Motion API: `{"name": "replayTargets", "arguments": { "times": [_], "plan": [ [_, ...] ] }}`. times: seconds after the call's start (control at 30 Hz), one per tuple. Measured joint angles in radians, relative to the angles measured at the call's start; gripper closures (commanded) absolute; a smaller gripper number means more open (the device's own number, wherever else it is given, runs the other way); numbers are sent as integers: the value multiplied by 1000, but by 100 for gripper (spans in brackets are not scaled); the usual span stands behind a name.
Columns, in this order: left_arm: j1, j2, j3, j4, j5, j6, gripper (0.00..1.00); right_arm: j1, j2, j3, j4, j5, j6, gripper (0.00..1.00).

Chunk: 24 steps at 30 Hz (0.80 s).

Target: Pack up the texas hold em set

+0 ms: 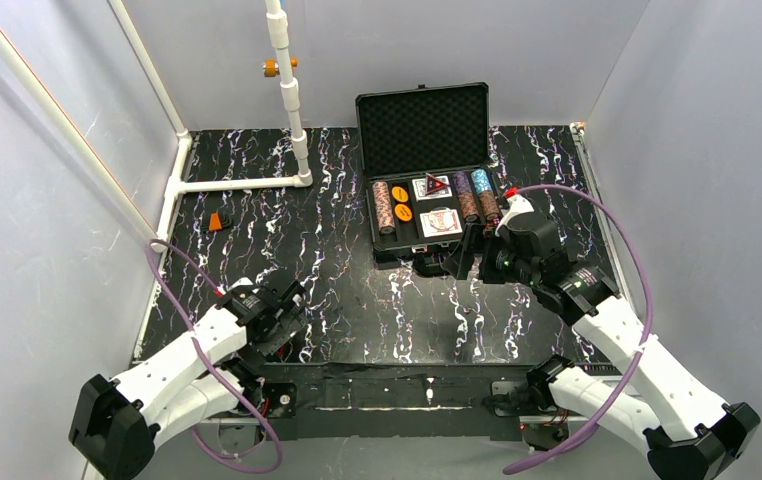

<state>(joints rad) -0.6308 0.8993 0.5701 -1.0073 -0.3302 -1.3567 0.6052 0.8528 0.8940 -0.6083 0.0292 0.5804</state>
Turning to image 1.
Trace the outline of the red all-in triangle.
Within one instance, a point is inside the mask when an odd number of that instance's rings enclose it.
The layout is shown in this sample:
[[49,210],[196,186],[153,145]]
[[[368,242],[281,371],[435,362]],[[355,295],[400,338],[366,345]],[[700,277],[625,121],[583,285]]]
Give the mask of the red all-in triangle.
[[425,195],[430,196],[442,192],[449,187],[447,181],[440,179],[432,174],[426,174],[424,179]]

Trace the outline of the orange poker chip stack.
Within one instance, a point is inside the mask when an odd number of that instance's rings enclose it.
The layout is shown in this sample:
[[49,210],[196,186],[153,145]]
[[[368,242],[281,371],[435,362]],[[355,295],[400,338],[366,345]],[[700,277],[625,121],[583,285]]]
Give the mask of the orange poker chip stack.
[[386,182],[374,182],[372,184],[372,194],[378,212],[387,211],[391,208],[390,191]]

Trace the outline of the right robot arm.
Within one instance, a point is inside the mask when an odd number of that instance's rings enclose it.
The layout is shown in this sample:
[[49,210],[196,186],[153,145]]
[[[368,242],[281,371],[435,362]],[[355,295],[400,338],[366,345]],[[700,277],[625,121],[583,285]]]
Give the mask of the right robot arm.
[[515,191],[498,220],[470,223],[444,269],[459,279],[476,269],[486,284],[514,283],[591,341],[620,372],[616,386],[554,355],[522,384],[490,395],[500,415],[528,408],[565,409],[585,418],[548,450],[571,451],[599,429],[637,448],[661,479],[715,479],[739,459],[760,425],[747,403],[731,403],[692,375],[651,333],[616,282],[598,267],[569,257],[556,223]]

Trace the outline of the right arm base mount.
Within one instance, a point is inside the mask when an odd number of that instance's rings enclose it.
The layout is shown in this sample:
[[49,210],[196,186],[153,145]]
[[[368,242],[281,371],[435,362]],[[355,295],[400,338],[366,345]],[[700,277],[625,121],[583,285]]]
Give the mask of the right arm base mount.
[[569,437],[570,411],[526,381],[497,381],[482,405],[500,418],[516,418],[522,440],[535,451],[547,451]]

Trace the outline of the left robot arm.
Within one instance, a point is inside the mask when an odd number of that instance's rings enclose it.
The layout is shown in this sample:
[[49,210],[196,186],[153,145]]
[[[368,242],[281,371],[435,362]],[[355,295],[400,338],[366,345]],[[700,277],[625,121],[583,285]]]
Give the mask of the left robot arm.
[[305,288],[278,290],[243,278],[191,330],[142,363],[81,388],[69,442],[105,479],[133,479],[160,446],[231,410],[274,409],[267,360],[308,324]]

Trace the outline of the black poker set case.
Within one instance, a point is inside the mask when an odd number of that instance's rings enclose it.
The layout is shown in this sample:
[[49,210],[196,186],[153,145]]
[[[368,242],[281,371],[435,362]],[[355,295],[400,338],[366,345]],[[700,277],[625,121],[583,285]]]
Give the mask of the black poker set case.
[[[470,223],[485,224],[485,236],[501,219],[493,222],[485,219],[470,177],[477,169],[487,172],[500,208],[496,185],[487,169],[490,153],[488,85],[477,82],[366,93],[356,97],[355,108],[376,267],[387,270],[409,263],[420,276],[444,275],[443,260],[458,244],[463,232],[425,238],[419,214],[440,208],[455,209],[464,230],[467,223],[452,180],[455,172],[468,175],[475,197],[479,219]],[[426,174],[447,181],[449,187],[426,196]],[[395,217],[393,234],[378,232],[372,194],[372,184],[376,181],[386,182],[389,191],[394,186],[406,188],[410,196],[406,205],[412,210],[413,220],[400,222]]]

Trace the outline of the yellow big blind button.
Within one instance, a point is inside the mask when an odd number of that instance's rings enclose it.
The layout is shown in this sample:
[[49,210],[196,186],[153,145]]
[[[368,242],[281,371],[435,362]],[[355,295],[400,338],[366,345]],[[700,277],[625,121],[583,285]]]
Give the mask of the yellow big blind button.
[[390,195],[396,203],[406,204],[410,199],[408,190],[400,186],[392,187]]
[[412,210],[404,203],[397,203],[394,206],[394,215],[400,222],[410,222],[413,220]]

